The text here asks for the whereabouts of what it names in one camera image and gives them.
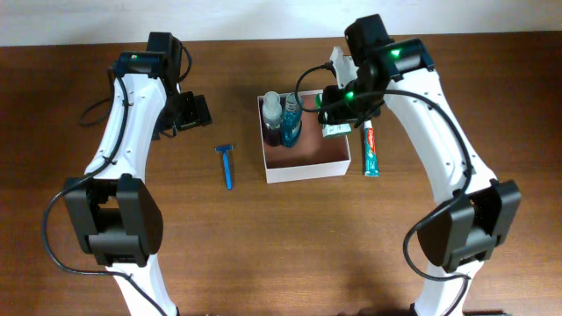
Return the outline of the Colgate toothpaste tube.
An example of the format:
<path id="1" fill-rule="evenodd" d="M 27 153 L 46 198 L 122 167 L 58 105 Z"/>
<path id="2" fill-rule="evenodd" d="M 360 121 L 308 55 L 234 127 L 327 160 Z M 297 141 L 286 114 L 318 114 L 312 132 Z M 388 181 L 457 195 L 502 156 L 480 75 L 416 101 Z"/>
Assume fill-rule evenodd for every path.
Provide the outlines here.
<path id="1" fill-rule="evenodd" d="M 364 175 L 379 176 L 374 129 L 370 120 L 364 121 Z"/>

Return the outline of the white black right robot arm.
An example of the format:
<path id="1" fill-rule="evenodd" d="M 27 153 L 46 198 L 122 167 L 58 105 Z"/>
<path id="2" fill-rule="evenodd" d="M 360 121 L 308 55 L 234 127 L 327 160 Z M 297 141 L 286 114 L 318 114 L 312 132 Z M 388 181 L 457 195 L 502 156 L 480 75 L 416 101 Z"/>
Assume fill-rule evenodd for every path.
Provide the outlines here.
<path id="1" fill-rule="evenodd" d="M 405 129 L 436 203 L 407 232 L 429 261 L 413 315 L 460 315 L 470 285 L 502 245 L 522 194 L 501 182 L 465 136 L 444 95 L 435 63 L 420 39 L 392 39 L 378 15 L 344 32 L 349 55 L 335 48 L 325 67 L 337 83 L 324 89 L 316 111 L 324 125 L 360 126 L 386 106 Z"/>

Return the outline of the green white Dettol soap box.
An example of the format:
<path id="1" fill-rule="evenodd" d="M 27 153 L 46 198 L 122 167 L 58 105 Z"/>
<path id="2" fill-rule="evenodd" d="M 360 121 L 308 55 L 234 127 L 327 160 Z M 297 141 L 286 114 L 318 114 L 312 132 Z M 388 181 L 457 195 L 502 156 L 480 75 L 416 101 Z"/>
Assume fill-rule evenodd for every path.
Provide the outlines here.
<path id="1" fill-rule="evenodd" d="M 335 138 L 340 136 L 346 136 L 351 133 L 351 126 L 349 123 L 333 124 L 327 123 L 328 113 L 324 112 L 320 120 L 321 132 L 324 138 Z"/>

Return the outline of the pink cardboard box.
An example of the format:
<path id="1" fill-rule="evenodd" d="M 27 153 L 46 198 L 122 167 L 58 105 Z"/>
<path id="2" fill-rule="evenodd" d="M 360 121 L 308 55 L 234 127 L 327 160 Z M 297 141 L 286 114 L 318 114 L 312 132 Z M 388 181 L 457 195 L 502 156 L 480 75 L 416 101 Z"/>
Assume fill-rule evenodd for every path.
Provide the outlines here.
<path id="1" fill-rule="evenodd" d="M 263 95 L 256 98 L 261 149 L 267 183 L 344 176 L 351 163 L 347 136 L 324 138 L 316 113 L 304 112 L 302 131 L 293 147 L 272 147 L 265 141 Z"/>

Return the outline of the teal Listerine mouthwash bottle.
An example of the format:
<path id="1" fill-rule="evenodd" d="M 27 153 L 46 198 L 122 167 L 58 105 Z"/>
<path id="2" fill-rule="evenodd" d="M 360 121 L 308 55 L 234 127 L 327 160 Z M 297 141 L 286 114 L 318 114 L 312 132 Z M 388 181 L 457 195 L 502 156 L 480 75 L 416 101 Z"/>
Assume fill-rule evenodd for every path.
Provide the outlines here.
<path id="1" fill-rule="evenodd" d="M 282 119 L 282 144 L 284 147 L 293 147 L 300 136 L 302 129 L 302 109 L 294 93 L 285 99 L 285 108 Z"/>

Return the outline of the blue disposable razor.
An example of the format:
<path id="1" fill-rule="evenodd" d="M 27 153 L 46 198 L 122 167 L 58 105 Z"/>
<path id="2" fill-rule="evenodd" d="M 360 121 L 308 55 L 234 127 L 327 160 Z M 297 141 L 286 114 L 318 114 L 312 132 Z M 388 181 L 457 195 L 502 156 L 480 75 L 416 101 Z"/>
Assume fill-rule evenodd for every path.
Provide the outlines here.
<path id="1" fill-rule="evenodd" d="M 232 145 L 222 145 L 215 148 L 216 152 L 221 153 L 225 183 L 229 190 L 233 189 L 233 178 L 232 178 L 232 172 L 231 172 L 230 161 L 228 156 L 228 153 L 232 150 L 233 150 Z"/>

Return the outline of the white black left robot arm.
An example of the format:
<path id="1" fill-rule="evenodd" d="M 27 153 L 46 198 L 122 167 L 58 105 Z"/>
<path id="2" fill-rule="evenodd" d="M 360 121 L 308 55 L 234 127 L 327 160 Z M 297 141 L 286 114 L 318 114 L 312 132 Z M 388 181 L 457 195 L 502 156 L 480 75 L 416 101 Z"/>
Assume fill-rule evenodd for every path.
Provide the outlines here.
<path id="1" fill-rule="evenodd" d="M 112 107 L 82 179 L 69 178 L 63 198 L 80 249 L 114 277 L 132 315 L 177 315 L 157 253 L 162 213 L 146 186 L 152 141 L 211 124 L 202 95 L 183 92 L 189 53 L 169 32 L 151 32 L 145 50 L 123 52 L 110 70 Z"/>

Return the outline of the clear purple soap dispenser bottle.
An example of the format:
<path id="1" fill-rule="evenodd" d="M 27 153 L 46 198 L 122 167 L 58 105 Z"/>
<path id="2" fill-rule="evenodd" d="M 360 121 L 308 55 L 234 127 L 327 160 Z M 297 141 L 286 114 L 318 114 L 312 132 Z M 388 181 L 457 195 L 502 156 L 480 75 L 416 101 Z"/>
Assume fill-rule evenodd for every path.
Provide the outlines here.
<path id="1" fill-rule="evenodd" d="M 265 140 L 272 146 L 281 144 L 281 125 L 283 108 L 280 96 L 275 91 L 269 91 L 263 96 L 262 117 L 265 128 Z"/>

